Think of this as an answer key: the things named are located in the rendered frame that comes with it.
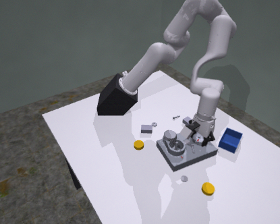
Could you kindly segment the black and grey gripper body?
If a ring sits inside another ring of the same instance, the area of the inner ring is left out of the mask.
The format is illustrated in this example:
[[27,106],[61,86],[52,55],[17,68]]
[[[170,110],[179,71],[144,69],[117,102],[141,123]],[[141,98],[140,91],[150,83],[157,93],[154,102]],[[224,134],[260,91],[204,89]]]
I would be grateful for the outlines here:
[[200,124],[199,127],[197,127],[195,130],[203,137],[207,138],[208,135],[210,134],[210,131],[212,131],[212,133],[214,132],[215,129],[215,120],[210,120],[210,121],[204,121],[201,120],[197,117],[196,113],[193,117],[192,123],[193,122],[197,122]]

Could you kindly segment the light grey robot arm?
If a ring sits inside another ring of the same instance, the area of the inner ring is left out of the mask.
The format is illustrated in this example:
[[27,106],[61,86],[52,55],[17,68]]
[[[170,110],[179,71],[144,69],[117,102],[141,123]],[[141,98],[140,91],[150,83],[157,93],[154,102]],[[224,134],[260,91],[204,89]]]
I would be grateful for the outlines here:
[[222,59],[227,55],[229,39],[235,35],[237,29],[235,22],[217,0],[186,0],[163,34],[168,45],[152,44],[129,73],[122,72],[123,77],[119,79],[119,85],[126,93],[134,96],[160,63],[172,64],[187,47],[190,41],[188,29],[198,14],[209,23],[211,29],[206,54],[196,63],[192,71],[190,92],[201,94],[197,117],[210,121],[216,120],[215,111],[224,85],[220,80],[198,78],[198,72],[205,63]]

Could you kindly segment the yellow short cylinder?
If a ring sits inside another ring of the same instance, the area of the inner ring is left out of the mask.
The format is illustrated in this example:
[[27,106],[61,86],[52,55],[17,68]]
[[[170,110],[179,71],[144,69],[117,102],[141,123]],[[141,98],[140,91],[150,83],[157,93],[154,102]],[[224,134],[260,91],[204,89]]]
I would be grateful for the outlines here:
[[142,150],[144,148],[144,143],[141,140],[137,140],[134,142],[134,148],[136,150]]
[[203,183],[203,185],[202,185],[203,194],[205,194],[207,196],[212,196],[214,191],[215,191],[214,185],[212,185],[211,183],[208,183],[208,182]]

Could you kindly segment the grey gear with red arrow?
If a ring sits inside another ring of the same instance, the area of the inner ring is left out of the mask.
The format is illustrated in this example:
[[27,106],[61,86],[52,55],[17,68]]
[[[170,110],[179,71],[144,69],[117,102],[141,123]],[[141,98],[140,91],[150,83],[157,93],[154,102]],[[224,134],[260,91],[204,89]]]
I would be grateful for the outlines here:
[[194,144],[197,144],[197,145],[202,145],[202,141],[204,140],[203,136],[201,136],[200,134],[194,134],[193,137],[192,137],[192,141]]

